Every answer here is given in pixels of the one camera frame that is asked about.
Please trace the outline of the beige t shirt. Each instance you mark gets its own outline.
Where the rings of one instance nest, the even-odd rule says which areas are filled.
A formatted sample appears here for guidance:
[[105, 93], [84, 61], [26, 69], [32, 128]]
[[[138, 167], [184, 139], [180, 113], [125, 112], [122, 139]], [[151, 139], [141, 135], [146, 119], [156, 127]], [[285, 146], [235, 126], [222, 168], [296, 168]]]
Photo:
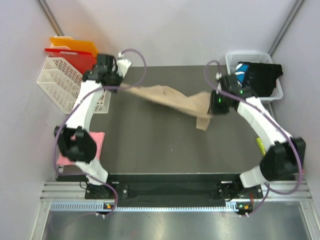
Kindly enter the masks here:
[[129, 86], [126, 83], [122, 83], [120, 86], [126, 92], [142, 99], [195, 117], [196, 128], [198, 130], [206, 131], [213, 117], [212, 114], [208, 113], [211, 99], [209, 92], [202, 91], [191, 96], [186, 96], [178, 90], [165, 85], [146, 87]]

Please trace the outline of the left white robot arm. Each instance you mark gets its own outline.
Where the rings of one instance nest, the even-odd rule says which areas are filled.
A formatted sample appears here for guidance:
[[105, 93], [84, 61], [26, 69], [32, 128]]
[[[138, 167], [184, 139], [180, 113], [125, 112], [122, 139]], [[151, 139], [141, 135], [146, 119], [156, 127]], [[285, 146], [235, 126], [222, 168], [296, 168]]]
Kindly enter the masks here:
[[105, 87], [116, 92], [131, 64], [122, 52], [118, 56], [99, 53], [96, 63], [82, 76], [80, 91], [68, 120], [54, 130], [61, 155], [86, 174], [86, 190], [95, 198], [109, 198], [114, 187], [108, 183], [109, 174], [97, 157], [97, 143], [89, 131], [91, 120]]

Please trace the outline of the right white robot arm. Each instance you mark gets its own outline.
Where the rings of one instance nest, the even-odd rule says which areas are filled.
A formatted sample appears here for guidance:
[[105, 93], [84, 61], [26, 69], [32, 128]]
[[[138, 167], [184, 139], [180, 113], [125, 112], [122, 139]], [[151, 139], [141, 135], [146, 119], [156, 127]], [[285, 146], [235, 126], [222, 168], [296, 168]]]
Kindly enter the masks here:
[[218, 86], [210, 95], [208, 113], [226, 115], [230, 109], [247, 121], [258, 135], [265, 149], [259, 165], [240, 173], [232, 180], [232, 194], [245, 198], [252, 187], [280, 180], [294, 174], [302, 180], [306, 142], [285, 131], [265, 109], [261, 100], [249, 87], [241, 87], [234, 74], [216, 75]]

